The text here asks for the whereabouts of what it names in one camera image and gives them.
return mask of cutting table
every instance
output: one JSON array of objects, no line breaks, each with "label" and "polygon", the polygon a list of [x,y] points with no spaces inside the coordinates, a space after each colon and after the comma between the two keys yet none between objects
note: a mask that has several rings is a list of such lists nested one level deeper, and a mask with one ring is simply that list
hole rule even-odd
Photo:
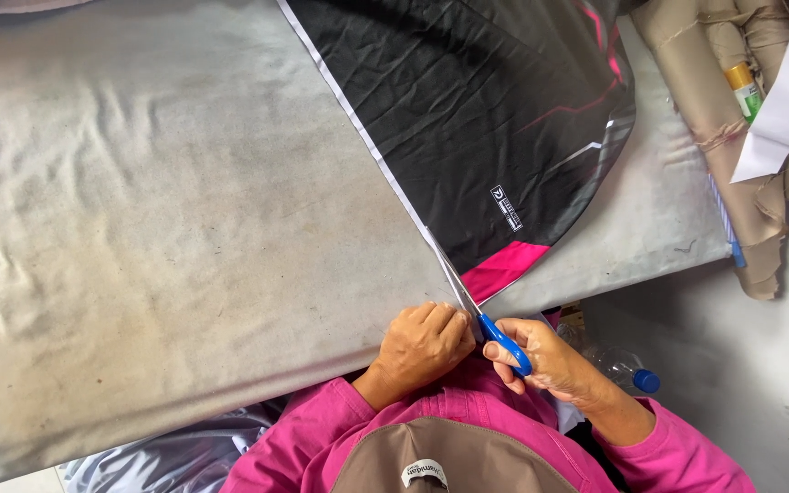
[{"label": "cutting table", "polygon": [[[492,317],[729,254],[701,154],[620,28],[635,131]],[[426,299],[454,303],[274,0],[0,16],[0,481],[363,367]]]}]

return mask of blue bottle cap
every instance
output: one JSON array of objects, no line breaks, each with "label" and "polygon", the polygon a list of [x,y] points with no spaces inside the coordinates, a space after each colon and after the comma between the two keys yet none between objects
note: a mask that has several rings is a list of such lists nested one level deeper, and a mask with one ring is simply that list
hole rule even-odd
[{"label": "blue bottle cap", "polygon": [[659,390],[660,381],[657,374],[641,368],[635,372],[635,375],[632,375],[632,384],[641,392],[652,394]]}]

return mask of scissor blade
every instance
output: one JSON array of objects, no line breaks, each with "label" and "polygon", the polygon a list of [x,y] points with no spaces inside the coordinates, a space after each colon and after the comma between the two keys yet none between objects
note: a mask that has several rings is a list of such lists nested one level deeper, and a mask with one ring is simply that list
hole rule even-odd
[{"label": "scissor blade", "polygon": [[434,249],[437,250],[437,254],[443,260],[444,268],[448,271],[449,278],[452,279],[452,281],[455,283],[454,287],[459,291],[456,293],[456,297],[462,301],[467,302],[467,304],[470,306],[467,306],[466,308],[473,309],[473,313],[475,315],[479,315],[482,313],[482,311],[479,309],[479,305],[477,305],[477,302],[473,300],[471,292],[467,290],[465,283],[461,280],[461,276],[458,275],[458,271],[455,270],[455,266],[452,264],[452,261],[449,260],[449,257],[446,256],[446,252],[444,252],[443,247],[441,247],[437,242],[437,238],[434,238],[434,235],[431,234],[431,229],[428,229],[428,235],[431,236],[431,241],[434,242]]}]

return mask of printed logo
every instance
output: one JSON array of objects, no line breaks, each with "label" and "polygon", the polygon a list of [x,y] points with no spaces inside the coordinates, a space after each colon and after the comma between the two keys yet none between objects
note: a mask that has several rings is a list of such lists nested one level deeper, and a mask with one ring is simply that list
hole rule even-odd
[{"label": "printed logo", "polygon": [[522,221],[519,220],[519,216],[516,215],[516,210],[510,205],[510,200],[504,195],[504,189],[501,185],[498,185],[491,191],[492,197],[498,203],[498,208],[504,213],[504,219],[507,219],[508,224],[510,224],[510,229],[518,231],[522,227]]},{"label": "printed logo", "polygon": [[440,483],[444,485],[447,491],[449,490],[446,475],[444,475],[444,468],[432,459],[422,459],[404,467],[403,472],[400,473],[400,480],[403,481],[403,487],[409,488],[410,483],[421,476],[434,476],[440,480]]}]

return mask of spray can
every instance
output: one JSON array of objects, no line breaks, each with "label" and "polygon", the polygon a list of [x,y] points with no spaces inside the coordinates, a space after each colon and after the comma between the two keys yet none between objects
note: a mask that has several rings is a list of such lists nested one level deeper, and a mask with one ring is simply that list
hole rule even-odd
[{"label": "spray can", "polygon": [[757,89],[757,83],[754,82],[754,76],[745,62],[739,63],[723,73],[726,75],[726,80],[729,83],[729,88],[736,93],[738,105],[742,108],[742,115],[748,123],[754,123],[754,118],[763,100],[760,97],[760,91]]}]

